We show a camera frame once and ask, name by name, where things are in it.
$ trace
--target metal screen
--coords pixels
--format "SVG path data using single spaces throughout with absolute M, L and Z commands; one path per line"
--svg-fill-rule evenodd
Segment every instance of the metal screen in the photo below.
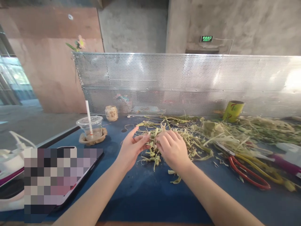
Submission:
M 301 115 L 301 57 L 74 52 L 91 113 L 107 105 L 134 115 Z

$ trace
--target green exit sign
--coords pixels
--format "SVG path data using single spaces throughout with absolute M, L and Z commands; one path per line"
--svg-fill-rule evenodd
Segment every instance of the green exit sign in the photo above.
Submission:
M 201 42 L 212 42 L 213 36 L 202 35 Z

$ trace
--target white straw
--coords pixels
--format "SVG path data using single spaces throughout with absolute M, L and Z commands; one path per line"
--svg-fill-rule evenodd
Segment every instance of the white straw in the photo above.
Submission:
M 93 131 L 92 131 L 91 118 L 90 118 L 89 103 L 88 103 L 87 100 L 86 100 L 86 108 L 87 108 L 87 114 L 88 114 L 88 121 L 89 121 L 90 135 L 91 135 L 91 138 L 93 138 Z

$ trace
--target hand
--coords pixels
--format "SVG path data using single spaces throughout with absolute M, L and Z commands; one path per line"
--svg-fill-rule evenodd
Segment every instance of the hand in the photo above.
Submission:
M 128 172 L 136 163 L 137 157 L 140 152 L 145 149 L 149 149 L 149 145 L 145 145 L 149 142 L 150 137 L 147 135 L 140 135 L 133 137 L 139 127 L 135 127 L 129 134 L 125 137 L 122 142 L 121 149 L 116 158 L 118 164 L 124 165 L 126 172 Z
M 166 163 L 177 173 L 183 166 L 191 163 L 185 141 L 177 132 L 163 131 L 156 137 L 156 140 L 160 142 L 156 142 L 156 145 Z

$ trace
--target finger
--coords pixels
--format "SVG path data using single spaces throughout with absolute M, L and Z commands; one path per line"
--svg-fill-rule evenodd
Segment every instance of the finger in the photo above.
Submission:
M 173 140 L 173 138 L 169 135 L 169 133 L 165 133 L 164 136 L 166 137 L 166 139 L 168 140 L 170 146 L 174 145 L 176 142 Z
M 165 136 L 163 136 L 163 135 L 158 136 L 158 137 L 156 137 L 156 140 L 160 142 L 160 146 L 163 149 L 163 151 L 170 148 L 170 144 L 169 144 L 169 142 L 168 142 L 168 140 L 166 139 Z
M 150 145 L 143 145 L 142 148 L 143 148 L 143 150 L 145 150 L 145 149 L 150 149 L 151 146 L 150 146 Z
M 133 143 L 137 143 L 139 140 L 141 140 L 143 138 L 143 135 L 139 135 L 136 137 L 133 137 L 134 142 Z
M 178 138 L 179 140 L 182 140 L 182 139 L 183 139 L 183 138 L 181 137 L 181 135 L 178 134 L 176 131 L 175 131 L 174 133 L 175 133 L 175 135 L 177 136 L 177 138 Z
M 163 150 L 163 148 L 162 148 L 161 144 L 159 144 L 159 143 L 156 143 L 156 145 L 157 145 L 157 148 L 159 149 L 159 151 L 160 151 L 161 153 L 163 153 L 163 152 L 164 152 L 164 150 Z
M 144 146 L 147 142 L 150 141 L 150 137 L 149 136 L 146 136 L 144 135 L 142 139 L 140 139 L 137 143 L 135 143 L 135 147 L 140 149 L 142 148 L 142 146 Z
M 125 143 L 125 142 L 126 142 L 126 143 L 130 143 L 130 142 L 132 142 L 132 138 L 133 138 L 134 134 L 137 132 L 138 129 L 139 129 L 138 126 L 135 127 L 134 129 L 132 129 L 132 130 L 126 135 L 126 137 L 125 137 L 123 143 Z
M 173 139 L 174 141 L 177 141 L 177 140 L 178 140 L 178 137 L 177 137 L 177 135 L 175 134 L 174 131 L 168 130 L 167 133 L 172 137 L 172 139 Z

